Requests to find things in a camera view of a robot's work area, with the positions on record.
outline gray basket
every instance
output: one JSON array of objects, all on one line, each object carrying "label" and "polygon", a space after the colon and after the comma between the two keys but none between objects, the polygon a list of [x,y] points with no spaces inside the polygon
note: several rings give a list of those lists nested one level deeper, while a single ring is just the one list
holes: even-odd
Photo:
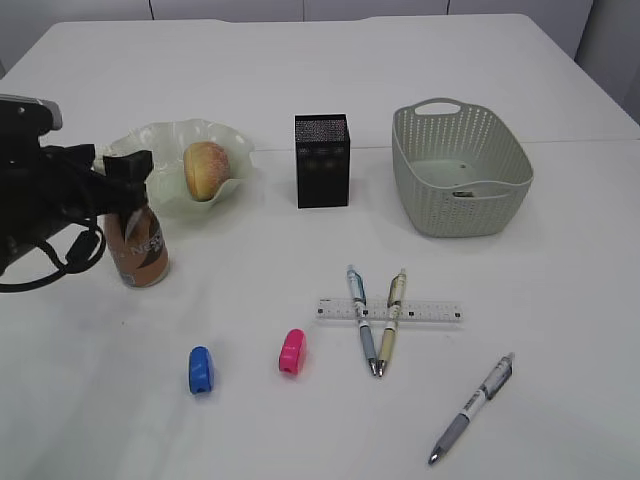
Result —
[{"label": "gray basket", "polygon": [[[446,103],[456,113],[418,114]],[[393,171],[413,225],[433,237],[500,232],[533,181],[533,169],[491,110],[449,98],[401,108],[393,116]]]}]

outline pen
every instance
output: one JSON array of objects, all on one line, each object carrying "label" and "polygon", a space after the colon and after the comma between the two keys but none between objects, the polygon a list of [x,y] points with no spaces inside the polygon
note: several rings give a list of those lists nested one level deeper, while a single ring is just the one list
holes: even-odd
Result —
[{"label": "pen", "polygon": [[446,455],[480,408],[482,408],[488,400],[493,399],[495,394],[498,393],[498,390],[509,380],[513,372],[514,357],[515,354],[513,352],[502,357],[487,379],[480,385],[480,388],[476,390],[466,405],[462,407],[458,416],[453,419],[453,422],[451,422],[447,430],[436,442],[436,446],[433,447],[431,455],[429,456],[429,465],[433,465]]},{"label": "pen", "polygon": [[403,268],[400,273],[391,280],[389,288],[389,299],[387,300],[387,309],[389,311],[389,321],[384,327],[382,334],[382,345],[380,346],[380,355],[378,355],[378,376],[382,377],[384,371],[391,360],[393,353],[393,345],[396,341],[396,331],[398,330],[398,315],[402,307],[402,299],[404,298],[404,290],[407,286],[407,272]]},{"label": "pen", "polygon": [[375,377],[378,374],[378,357],[376,356],[376,348],[373,345],[371,327],[369,327],[369,322],[364,318],[364,310],[367,306],[367,297],[364,294],[362,277],[358,275],[358,272],[356,272],[356,268],[353,265],[349,265],[347,267],[347,282],[349,283],[349,290],[351,291],[353,304],[356,307],[362,350],[364,351],[364,356],[369,363],[369,368],[371,368],[371,373]]}]

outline pen tip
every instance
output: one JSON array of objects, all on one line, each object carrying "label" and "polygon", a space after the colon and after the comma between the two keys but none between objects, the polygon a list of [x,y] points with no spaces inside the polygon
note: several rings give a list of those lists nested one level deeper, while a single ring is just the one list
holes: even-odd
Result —
[{"label": "pen tip", "polygon": [[378,376],[380,378],[382,378],[382,375],[384,375],[384,371],[387,368],[387,362],[385,362],[384,360],[379,360],[378,361]]},{"label": "pen tip", "polygon": [[431,455],[429,456],[429,465],[433,465],[434,463],[436,463],[438,460],[440,460],[442,458],[444,451],[442,450],[442,447],[440,445],[437,445],[432,451],[431,451]]},{"label": "pen tip", "polygon": [[369,368],[371,368],[371,374],[374,377],[378,376],[378,362],[376,360],[369,360]]}]

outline pen sharpener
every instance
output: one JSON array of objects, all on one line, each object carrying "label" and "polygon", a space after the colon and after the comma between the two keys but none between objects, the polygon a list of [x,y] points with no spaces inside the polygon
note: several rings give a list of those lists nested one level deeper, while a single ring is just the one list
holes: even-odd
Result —
[{"label": "pen sharpener", "polygon": [[298,208],[349,205],[347,116],[296,115]]},{"label": "pen sharpener", "polygon": [[278,368],[283,373],[298,375],[307,356],[307,340],[300,329],[291,330],[282,345]]},{"label": "pen sharpener", "polygon": [[213,389],[213,360],[206,347],[195,347],[189,355],[189,390],[192,394]]}]

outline pen grip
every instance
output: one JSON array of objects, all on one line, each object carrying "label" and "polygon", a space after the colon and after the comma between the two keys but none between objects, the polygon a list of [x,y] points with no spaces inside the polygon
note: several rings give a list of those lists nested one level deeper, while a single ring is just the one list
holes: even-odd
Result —
[{"label": "pen grip", "polygon": [[451,422],[447,431],[442,434],[437,445],[442,448],[445,453],[448,452],[453,444],[456,443],[456,440],[460,438],[462,432],[465,431],[467,425],[469,425],[469,419],[459,413],[458,416],[453,419],[453,422]]},{"label": "pen grip", "polygon": [[360,341],[362,342],[362,350],[367,360],[376,358],[376,347],[373,345],[373,337],[371,336],[371,328],[369,325],[360,327]]},{"label": "pen grip", "polygon": [[396,340],[396,332],[391,328],[385,328],[382,334],[382,346],[380,347],[380,355],[378,360],[388,362],[393,354],[393,345]]}]

